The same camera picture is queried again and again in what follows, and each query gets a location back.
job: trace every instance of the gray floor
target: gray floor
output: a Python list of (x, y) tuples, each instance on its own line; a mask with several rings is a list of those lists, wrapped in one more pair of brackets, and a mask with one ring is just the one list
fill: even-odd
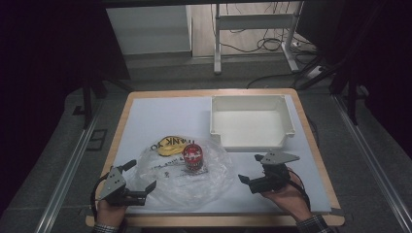
[[(293, 82), (282, 54), (224, 58), (220, 76), (213, 74), (211, 58), (192, 59), (169, 54), (149, 58), (127, 57), (126, 63), (132, 78), (124, 82), (136, 90), (245, 88), (256, 78), (275, 74), (285, 76), (261, 80), (250, 88), (289, 87)], [(343, 226), (335, 228), (336, 232), (404, 232), (339, 109), (328, 94), (329, 83), (330, 79), (326, 79), (307, 90), (298, 91), (298, 94), (305, 113), (316, 125), (314, 133), (319, 139), (319, 149), (346, 218)], [(88, 197), (100, 176), (127, 98), (127, 92), (123, 89), (111, 83), (105, 82), (105, 85), (109, 94), (101, 102), (94, 126), (95, 130), (107, 130), (105, 143), (101, 150), (84, 152), (73, 181), (67, 184), (70, 186), (67, 195), (62, 197), (64, 201), (51, 224), (51, 232), (90, 231), (85, 225), (85, 217), (89, 214)], [(0, 220), (0, 232), (35, 231), (62, 171), (84, 132), (83, 117), (73, 116), (75, 108), (83, 105), (82, 101), (80, 90), (67, 97), (65, 112), (49, 144)], [(411, 207), (411, 159), (374, 119), (361, 100), (357, 107), (361, 133), (405, 206)], [(95, 149), (95, 144), (88, 143), (87, 147)], [(187, 231), (200, 232), (200, 229)], [(259, 231), (277, 232), (276, 229), (256, 229), (256, 232)]]

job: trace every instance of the white plastic tray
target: white plastic tray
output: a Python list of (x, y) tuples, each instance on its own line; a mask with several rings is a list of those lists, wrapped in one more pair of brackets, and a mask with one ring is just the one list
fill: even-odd
[(285, 95), (213, 96), (210, 132), (227, 151), (282, 148), (294, 135)]

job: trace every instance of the transparent plastic bag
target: transparent plastic bag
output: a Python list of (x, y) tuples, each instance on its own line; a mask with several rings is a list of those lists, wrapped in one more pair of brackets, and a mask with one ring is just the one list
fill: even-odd
[(211, 139), (182, 137), (188, 144), (201, 147), (203, 163), (195, 171), (188, 169), (181, 152), (161, 156), (159, 142), (146, 148), (137, 160), (134, 171), (126, 177), (131, 190), (157, 182), (149, 194), (146, 209), (163, 211), (193, 211), (217, 199), (234, 183), (230, 156)]

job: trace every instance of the black cable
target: black cable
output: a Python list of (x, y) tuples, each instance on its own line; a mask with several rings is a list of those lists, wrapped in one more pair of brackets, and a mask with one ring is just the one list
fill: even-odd
[(261, 81), (261, 80), (265, 80), (265, 79), (269, 79), (269, 78), (275, 78), (275, 77), (284, 77), (284, 76), (295, 76), (293, 83), (291, 84), (290, 88), (295, 88), (296, 82), (297, 80), (301, 79), (301, 75), (306, 73), (310, 68), (313, 68), (314, 65), (318, 64), (317, 60), (319, 59), (319, 62), (322, 60), (321, 57), (316, 56), (315, 58), (313, 58), (301, 71), (297, 72), (297, 73), (293, 73), (293, 74), (281, 74), (281, 75), (269, 75), (269, 76), (263, 76), (263, 77), (259, 77), (251, 82), (249, 82), (246, 85), (246, 89), (249, 89), (252, 83), (255, 83), (257, 81)]
[(264, 9), (264, 12), (263, 12), (263, 13), (266, 13), (266, 11), (270, 8), (270, 6), (272, 6), (272, 3), (273, 3), (273, 2), (270, 2), (269, 6), (268, 6), (266, 9)]
[(278, 3), (279, 3), (279, 2), (276, 2), (276, 5), (273, 5), (273, 12), (272, 12), (272, 14), (276, 14), (276, 9), (278, 8)]
[(305, 54), (305, 53), (298, 53), (298, 54), (296, 54), (296, 55), (294, 56), (294, 59), (295, 59), (297, 62), (299, 62), (300, 64), (303, 64), (303, 65), (309, 64), (309, 62), (302, 61), (302, 60), (299, 58), (301, 55), (306, 55), (306, 54)]
[(323, 57), (321, 55), (315, 56), (315, 58), (313, 58), (299, 73), (296, 74), (290, 88), (296, 89), (297, 82), (301, 80), (308, 71), (312, 70), (315, 66), (321, 63), (322, 59)]
[(308, 209), (310, 211), (311, 210), (310, 199), (309, 199), (308, 194), (306, 193), (306, 190), (305, 190), (305, 187), (304, 187), (303, 183), (302, 183), (302, 186), (298, 185), (297, 183), (295, 183), (291, 180), (287, 181), (287, 183), (290, 184), (291, 186), (293, 186), (294, 188), (296, 188), (300, 192), (300, 194), (302, 194), (303, 200), (305, 201), (306, 206), (308, 207)]
[(289, 4), (290, 4), (291, 2), (288, 2), (288, 6), (286, 7), (286, 11), (285, 11), (285, 14), (287, 14), (288, 13), (288, 8), (289, 8)]
[[(268, 43), (276, 43), (277, 47), (274, 49), (270, 49), (266, 46)], [(261, 50), (268, 50), (268, 51), (276, 51), (281, 47), (281, 41), (276, 38), (263, 38), (257, 41), (257, 47)]]
[(298, 42), (300, 42), (300, 43), (308, 44), (308, 45), (313, 45), (313, 43), (310, 42), (310, 41), (305, 42), (305, 41), (302, 41), (302, 40), (299, 40), (299, 39), (295, 38), (294, 36), (293, 36), (293, 38), (294, 38), (295, 40), (297, 40)]
[(255, 83), (255, 82), (257, 82), (257, 81), (261, 81), (261, 80), (265, 80), (265, 79), (269, 79), (269, 78), (275, 78), (275, 77), (292, 76), (292, 75), (294, 75), (294, 74), (263, 76), (263, 77), (257, 78), (257, 79), (255, 79), (255, 80), (249, 82), (249, 83), (246, 85), (246, 88), (249, 89), (249, 87), (251, 86), (251, 84), (252, 84), (252, 83)]
[[(239, 14), (240, 15), (242, 15), (242, 12), (240, 12), (240, 10), (237, 8), (237, 3), (235, 3), (234, 4), (234, 7), (236, 8), (236, 10), (239, 12)], [(226, 13), (227, 13), (227, 15), (229, 16), (229, 7), (228, 7), (228, 4), (226, 3)], [(241, 30), (237, 30), (237, 31), (232, 31), (232, 30), (229, 30), (231, 33), (240, 33), (240, 32), (243, 32), (243, 31), (246, 31), (246, 29), (241, 29)]]
[(316, 123), (308, 115), (306, 115), (306, 118), (308, 119), (309, 124), (311, 128), (313, 129), (312, 133), (315, 135), (316, 146), (319, 147), (320, 141), (319, 141), (319, 134), (318, 134), (318, 125), (316, 125)]
[(303, 181), (302, 181), (302, 179), (300, 178), (300, 176), (299, 176), (296, 172), (294, 172), (294, 171), (292, 171), (292, 170), (289, 170), (289, 172), (292, 172), (295, 176), (297, 176), (297, 178), (299, 179), (300, 183), (302, 183), (303, 189), (305, 189), (305, 184), (303, 183)]
[(221, 43), (221, 45), (222, 45), (222, 46), (225, 46), (225, 47), (232, 48), (232, 49), (234, 49), (234, 50), (242, 51), (242, 52), (254, 52), (254, 51), (260, 50), (260, 48), (257, 48), (257, 49), (255, 49), (255, 50), (240, 50), (240, 49), (238, 49), (238, 48), (236, 48), (236, 47), (234, 47), (234, 46), (227, 45), (227, 44), (224, 44), (224, 43)]
[(93, 191), (90, 194), (90, 208), (91, 211), (93, 212), (94, 216), (94, 221), (97, 221), (97, 209), (96, 209), (96, 189), (100, 185), (101, 182), (107, 179), (109, 176), (109, 173), (106, 173), (103, 177), (101, 177), (97, 183), (94, 185)]
[(291, 47), (291, 51), (294, 52), (294, 53), (300, 53), (300, 54), (312, 54), (312, 55), (320, 54), (316, 50), (300, 50), (296, 47)]

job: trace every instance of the table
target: table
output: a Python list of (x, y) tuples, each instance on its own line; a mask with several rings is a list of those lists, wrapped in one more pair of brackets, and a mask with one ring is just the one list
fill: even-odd
[[(218, 90), (173, 90), (173, 91), (143, 91), (132, 92), (129, 94), (125, 103), (120, 122), (109, 150), (102, 175), (110, 171), (113, 165), (119, 146), (120, 139), (125, 129), (125, 125), (129, 116), (130, 108), (135, 98), (167, 98), (167, 97), (200, 97), (213, 95), (268, 95), (268, 94), (285, 94), (292, 97), (292, 101), (296, 107), (299, 119), (308, 140), (308, 144), (323, 185), (326, 189), (326, 195), (329, 199), (331, 212), (323, 214), (326, 222), (330, 226), (342, 225), (345, 218), (340, 215), (340, 205), (336, 198), (332, 184), (327, 174), (325, 164), (322, 160), (320, 152), (316, 146), (314, 136), (311, 132), (309, 123), (304, 114), (302, 105), (299, 101), (297, 93), (293, 89), (218, 89)], [(290, 216), (274, 216), (274, 215), (219, 215), (219, 216), (194, 216), (194, 215), (128, 215), (128, 224), (130, 226), (139, 227), (269, 227), (269, 226), (295, 226), (295, 222)], [(93, 225), (93, 217), (86, 217), (86, 224)]]

